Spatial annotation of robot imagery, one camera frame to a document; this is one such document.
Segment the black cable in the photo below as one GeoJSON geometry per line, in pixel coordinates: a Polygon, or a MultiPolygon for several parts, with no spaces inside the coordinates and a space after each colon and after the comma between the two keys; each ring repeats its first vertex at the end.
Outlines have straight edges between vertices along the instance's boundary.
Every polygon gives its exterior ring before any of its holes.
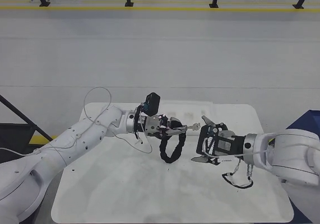
{"type": "Polygon", "coordinates": [[[166,137],[163,138],[161,140],[161,144],[160,144],[160,156],[161,159],[163,159],[167,164],[172,164],[174,161],[178,160],[178,158],[180,158],[181,153],[182,153],[182,147],[184,146],[184,142],[186,141],[186,134],[179,134],[178,136],[178,144],[175,148],[175,150],[173,151],[171,157],[168,157],[168,155],[166,154],[166,146],[167,146],[167,142],[171,137],[166,137]]]}
{"type": "Polygon", "coordinates": [[[235,185],[235,184],[233,184],[230,180],[228,180],[227,178],[226,178],[226,176],[228,176],[228,174],[222,174],[222,177],[223,177],[223,179],[225,179],[225,181],[227,182],[227,183],[229,183],[230,185],[232,185],[232,186],[234,186],[234,187],[236,187],[236,188],[239,188],[239,189],[247,189],[247,188],[251,188],[252,186],[253,186],[253,180],[251,179],[251,177],[249,176],[248,177],[248,180],[251,182],[249,185],[247,185],[247,186],[238,186],[238,185],[235,185]]]}

